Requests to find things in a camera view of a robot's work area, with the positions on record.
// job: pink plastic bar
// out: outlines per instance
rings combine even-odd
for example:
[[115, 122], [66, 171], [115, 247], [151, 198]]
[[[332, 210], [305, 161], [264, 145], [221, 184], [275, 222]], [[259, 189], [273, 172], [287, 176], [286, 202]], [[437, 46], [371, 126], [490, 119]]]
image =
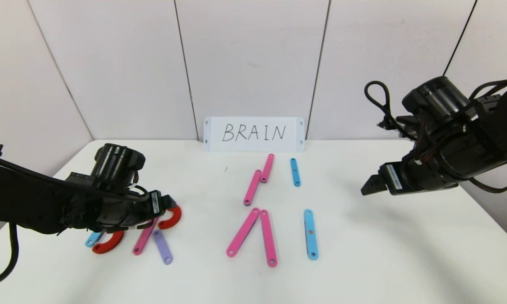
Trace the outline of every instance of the pink plastic bar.
[[159, 217], [154, 219], [154, 222], [152, 223], [152, 225], [150, 227], [145, 228], [143, 230], [143, 232], [141, 233], [141, 236], [139, 237], [139, 240], [137, 241], [137, 244], [135, 244], [135, 247], [133, 247], [133, 254], [139, 255], [139, 254], [143, 253], [146, 243], [148, 242], [154, 227], [157, 225], [157, 220], [159, 220]]
[[251, 183], [249, 183], [248, 192], [246, 192], [246, 197], [244, 198], [244, 204], [246, 206], [252, 204], [253, 197], [255, 196], [255, 191], [257, 191], [257, 185], [259, 185], [260, 180], [261, 180], [261, 170], [255, 170], [252, 181]]
[[234, 236], [233, 241], [227, 248], [227, 256], [229, 258], [232, 258], [236, 255], [240, 249], [240, 246], [242, 246], [242, 243], [246, 239], [246, 236], [248, 236], [249, 231], [252, 229], [253, 224], [255, 224], [255, 221], [257, 221], [259, 213], [260, 212], [258, 208], [253, 208], [248, 217], [246, 217], [246, 221], [244, 221], [242, 227], [240, 227], [240, 230], [238, 230], [238, 233], [236, 233], [236, 236]]
[[266, 262], [270, 267], [276, 267], [278, 265], [278, 257], [276, 257], [274, 237], [272, 236], [270, 217], [267, 210], [261, 210], [261, 227], [263, 228], [263, 240], [265, 241]]
[[261, 183], [268, 182], [268, 177], [270, 176], [270, 170], [272, 170], [272, 163], [274, 162], [274, 154], [269, 154], [266, 158], [265, 168], [263, 169], [263, 173], [261, 174]]

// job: white table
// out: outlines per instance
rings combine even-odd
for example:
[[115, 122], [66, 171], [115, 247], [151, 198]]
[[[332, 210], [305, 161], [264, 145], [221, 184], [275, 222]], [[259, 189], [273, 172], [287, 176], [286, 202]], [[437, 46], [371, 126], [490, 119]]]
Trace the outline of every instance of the white table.
[[[56, 177], [89, 174], [105, 142], [88, 144]], [[181, 206], [180, 223], [164, 231], [174, 262], [163, 264], [153, 240], [134, 256], [140, 231], [127, 231], [119, 246], [97, 255], [84, 246], [87, 231], [53, 236], [20, 228], [20, 258], [0, 283], [0, 304], [507, 303], [507, 235], [463, 189], [360, 194], [410, 142], [309, 141], [302, 154], [276, 154], [252, 204], [271, 213], [275, 268], [266, 263], [260, 223], [236, 257], [225, 254], [251, 210], [242, 200], [267, 153], [205, 152], [196, 141], [111, 142], [142, 152], [139, 184]], [[306, 208], [315, 213], [317, 261], [306, 255]], [[0, 272], [9, 248], [4, 228]]]

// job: sign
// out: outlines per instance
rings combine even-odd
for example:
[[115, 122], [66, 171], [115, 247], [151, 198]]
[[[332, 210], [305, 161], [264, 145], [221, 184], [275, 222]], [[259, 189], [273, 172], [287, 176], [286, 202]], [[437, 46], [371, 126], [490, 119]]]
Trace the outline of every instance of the sign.
[[207, 117], [203, 148], [209, 151], [302, 152], [301, 117]]

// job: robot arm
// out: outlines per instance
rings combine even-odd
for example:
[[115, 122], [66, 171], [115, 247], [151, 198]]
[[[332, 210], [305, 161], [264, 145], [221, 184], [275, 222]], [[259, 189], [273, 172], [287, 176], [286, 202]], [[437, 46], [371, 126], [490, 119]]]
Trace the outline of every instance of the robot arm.
[[[413, 116], [394, 119], [390, 104], [382, 106], [368, 93], [370, 85], [386, 85], [372, 81], [365, 88], [366, 97], [385, 113], [379, 124], [385, 129], [398, 129], [400, 136], [415, 141], [415, 146], [398, 162], [385, 163], [361, 189], [363, 195], [384, 190], [392, 195], [450, 189], [462, 181], [492, 193], [493, 188], [474, 177], [507, 163], [507, 91], [494, 95], [507, 86], [507, 79], [481, 85], [466, 98], [446, 77], [437, 77], [412, 90], [402, 104]], [[479, 98], [477, 94], [493, 87]]]
[[170, 196], [137, 185], [144, 163], [143, 154], [135, 150], [105, 144], [95, 155], [90, 175], [72, 172], [62, 181], [0, 158], [0, 221], [10, 223], [12, 247], [12, 259], [0, 281], [18, 258], [16, 225], [46, 234], [67, 228], [112, 233], [149, 227], [155, 217], [175, 207]]

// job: red c-shaped piece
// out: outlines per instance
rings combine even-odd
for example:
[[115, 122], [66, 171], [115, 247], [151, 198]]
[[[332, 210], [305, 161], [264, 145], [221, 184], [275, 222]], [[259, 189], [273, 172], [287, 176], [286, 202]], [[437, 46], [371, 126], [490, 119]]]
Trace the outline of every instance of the red c-shaped piece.
[[124, 237], [124, 231], [116, 231], [113, 233], [113, 236], [110, 240], [105, 243], [96, 244], [92, 247], [92, 251], [97, 254], [104, 254], [114, 249], [120, 243], [122, 238]]
[[170, 208], [167, 211], [171, 211], [173, 213], [173, 216], [166, 221], [161, 221], [158, 223], [157, 226], [159, 229], [169, 229], [170, 227], [173, 227], [176, 225], [176, 223], [178, 223], [178, 221], [180, 221], [180, 218], [182, 217], [182, 210], [179, 206]]

